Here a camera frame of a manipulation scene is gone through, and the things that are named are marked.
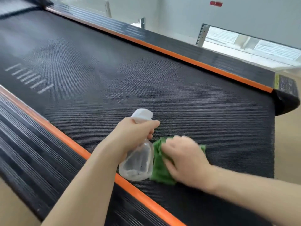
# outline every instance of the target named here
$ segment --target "green microfiber towel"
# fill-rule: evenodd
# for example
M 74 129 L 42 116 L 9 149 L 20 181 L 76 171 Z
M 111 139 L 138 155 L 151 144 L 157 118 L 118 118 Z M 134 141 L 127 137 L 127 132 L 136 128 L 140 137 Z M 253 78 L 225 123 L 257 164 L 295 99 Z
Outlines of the green microfiber towel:
M 172 159 L 168 157 L 164 152 L 162 152 L 161 145 L 165 143 L 166 138 L 161 137 L 153 144 L 154 150 L 154 159 L 153 159 L 153 172 L 150 177 L 150 180 L 164 183 L 166 185 L 175 185 L 176 181 L 171 177 L 168 169 L 163 162 L 163 157 L 169 159 L 171 162 Z M 206 146 L 200 145 L 201 150 L 205 153 Z

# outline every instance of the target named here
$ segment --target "orange trim strip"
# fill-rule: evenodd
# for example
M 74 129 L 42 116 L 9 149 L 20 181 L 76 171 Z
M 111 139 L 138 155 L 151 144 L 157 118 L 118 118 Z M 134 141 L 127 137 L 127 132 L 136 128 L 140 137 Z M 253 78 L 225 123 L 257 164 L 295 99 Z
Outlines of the orange trim strip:
M 70 137 L 65 135 L 58 128 L 53 126 L 49 121 L 43 118 L 40 114 L 34 111 L 32 108 L 27 106 L 23 101 L 17 98 L 15 95 L 10 93 L 7 89 L 5 89 L 2 85 L 0 85 L 0 93 L 5 95 L 11 102 L 13 102 L 16 106 L 18 106 L 21 110 L 23 110 L 26 114 L 31 116 L 36 122 L 38 122 L 42 127 L 60 139 L 62 142 L 67 144 L 70 148 L 72 148 L 75 152 L 77 152 L 80 156 L 85 158 L 86 160 L 90 157 L 91 153 L 86 149 L 81 147 L 78 143 L 72 140 Z M 151 210 L 154 214 L 164 220 L 167 224 L 171 226 L 185 226 L 180 220 L 178 220 L 175 216 L 173 216 L 166 209 L 161 207 L 143 192 L 141 192 L 138 188 L 133 186 L 126 179 L 121 177 L 116 173 L 115 175 L 115 183 L 121 186 L 126 192 L 131 194 L 134 198 L 140 201 L 143 205 L 145 205 L 149 210 Z
M 190 64 L 196 65 L 196 66 L 198 66 L 198 67 L 204 68 L 204 69 L 206 69 L 206 70 L 215 72 L 215 73 L 220 74 L 220 75 L 222 75 L 222 76 L 225 76 L 225 77 L 234 79 L 234 80 L 236 80 L 236 81 L 245 83 L 245 84 L 250 85 L 250 86 L 252 86 L 252 87 L 261 89 L 261 90 L 263 90 L 263 91 L 267 91 L 267 92 L 269 92 L 269 93 L 271 93 L 271 92 L 273 91 L 273 88 L 271 88 L 271 87 L 268 87 L 268 86 L 265 86 L 265 85 L 263 85 L 263 84 L 254 82 L 254 81 L 252 81 L 252 80 L 243 78 L 243 77 L 241 77 L 241 76 L 232 74 L 232 73 L 230 73 L 230 72 L 221 70 L 221 69 L 219 69 L 219 68 L 210 66 L 210 65 L 208 65 L 208 64 L 201 63 L 201 62 L 196 61 L 196 60 L 194 60 L 194 59 L 187 58 L 187 57 L 185 57 L 185 56 L 182 56 L 182 55 L 179 55 L 179 54 L 174 53 L 174 52 L 172 52 L 172 51 L 169 51 L 169 50 L 160 48 L 160 47 L 155 46 L 155 45 L 152 45 L 152 44 L 149 44 L 149 43 L 144 42 L 144 41 L 142 41 L 142 40 L 139 40 L 139 39 L 136 39 L 136 38 L 132 38 L 132 37 L 130 37 L 130 36 L 127 36 L 127 35 L 124 35 L 124 34 L 115 32 L 115 31 L 113 31 L 113 30 L 106 29 L 106 28 L 104 28 L 104 27 L 98 26 L 98 25 L 93 24 L 93 23 L 90 23 L 90 22 L 88 22 L 88 21 L 81 20 L 81 19 L 77 19 L 76 17 L 73 17 L 73 16 L 70 16 L 70 15 L 61 13 L 61 12 L 59 12 L 59 11 L 56 11 L 56 10 L 50 8 L 50 7 L 46 7 L 46 10 L 47 10 L 47 11 L 50 11 L 50 12 L 52 12 L 52 13 L 61 15 L 61 16 L 63 16 L 63 17 L 72 19 L 72 20 L 74 20 L 74 21 L 83 23 L 83 24 L 85 24 L 85 25 L 91 26 L 91 27 L 93 27 L 93 28 L 97 28 L 97 29 L 99 29 L 99 30 L 108 32 L 108 33 L 110 33 L 110 34 L 116 35 L 116 36 L 121 37 L 121 38 L 123 38 L 123 39 L 132 41 L 132 42 L 134 42 L 134 43 L 143 45 L 143 46 L 148 47 L 148 48 L 151 48 L 151 49 L 153 49 L 153 50 L 155 50 L 155 51 L 159 51 L 159 52 L 164 53 L 164 54 L 166 54 L 166 55 L 172 56 L 172 57 L 177 58 L 177 59 L 179 59 L 179 60 L 183 60 L 183 61 L 185 61 L 185 62 L 187 62 L 187 63 L 190 63 Z

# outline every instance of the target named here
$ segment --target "floor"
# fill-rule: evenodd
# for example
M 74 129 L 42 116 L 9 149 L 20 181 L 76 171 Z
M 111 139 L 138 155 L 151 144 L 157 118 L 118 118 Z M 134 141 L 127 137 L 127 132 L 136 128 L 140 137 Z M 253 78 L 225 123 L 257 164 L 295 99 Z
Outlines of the floor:
M 301 89 L 301 78 L 293 77 Z M 275 178 L 301 184 L 301 107 L 275 118 Z M 0 179 L 1 226 L 36 226 L 39 220 Z

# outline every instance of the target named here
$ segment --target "person's left arm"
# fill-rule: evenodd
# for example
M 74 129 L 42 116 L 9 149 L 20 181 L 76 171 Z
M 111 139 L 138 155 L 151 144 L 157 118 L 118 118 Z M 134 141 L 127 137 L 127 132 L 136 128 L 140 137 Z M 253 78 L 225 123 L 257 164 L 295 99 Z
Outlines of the person's left arm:
M 159 121 L 136 124 L 124 118 L 93 151 L 42 226 L 104 225 L 115 173 L 124 155 L 151 139 Z

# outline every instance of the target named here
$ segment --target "white printed marking on belt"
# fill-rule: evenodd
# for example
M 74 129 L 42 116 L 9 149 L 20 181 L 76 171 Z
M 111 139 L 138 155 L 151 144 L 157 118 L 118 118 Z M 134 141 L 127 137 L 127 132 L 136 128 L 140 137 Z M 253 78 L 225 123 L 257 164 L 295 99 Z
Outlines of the white printed marking on belt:
M 14 76 L 14 75 L 16 75 L 17 73 L 20 73 L 21 71 L 26 70 L 26 69 L 27 69 L 26 67 L 25 67 L 25 68 L 22 68 L 22 69 L 20 69 L 20 70 L 18 70 L 18 71 L 16 71 L 16 72 L 12 73 L 11 75 Z
M 19 66 L 19 65 L 21 65 L 21 64 L 18 63 L 18 64 L 14 65 L 14 66 L 11 66 L 11 67 L 5 69 L 5 71 L 9 71 L 9 70 L 11 70 L 11 69 L 13 69 L 13 68 L 15 68 L 15 67 L 17 67 L 17 66 Z
M 44 91 L 48 90 L 49 88 L 51 88 L 53 86 L 54 86 L 54 84 L 50 84 L 49 86 L 47 86 L 44 89 L 40 90 L 38 93 L 43 93 Z
M 38 75 L 38 76 L 36 76 L 36 77 L 32 78 L 31 80 L 29 80 L 29 81 L 25 82 L 25 83 L 24 83 L 24 85 L 27 85 L 28 83 L 31 83 L 31 82 L 33 82 L 34 80 L 36 80 L 36 79 L 38 79 L 38 78 L 40 78 L 40 77 L 41 77 L 41 76 L 40 76 L 40 75 Z
M 32 85 L 30 88 L 33 89 L 33 88 L 35 88 L 36 86 L 38 86 L 38 85 L 40 85 L 41 83 L 43 83 L 44 81 L 46 81 L 46 79 L 43 79 L 43 80 L 37 82 L 36 84 Z
M 20 82 L 24 82 L 25 80 L 27 80 L 27 79 L 31 78 L 32 76 L 35 76 L 36 74 L 37 74 L 37 73 L 35 73 L 35 74 L 31 74 L 31 75 L 29 75 L 29 76 L 27 76 L 27 77 L 25 77 L 25 78 L 21 79 L 21 80 L 20 80 Z
M 21 74 L 19 77 L 17 77 L 17 79 L 23 78 L 25 75 L 28 75 L 30 73 L 32 73 L 32 70 L 30 70 L 30 71 L 28 71 L 28 72 L 26 72 L 24 74 Z

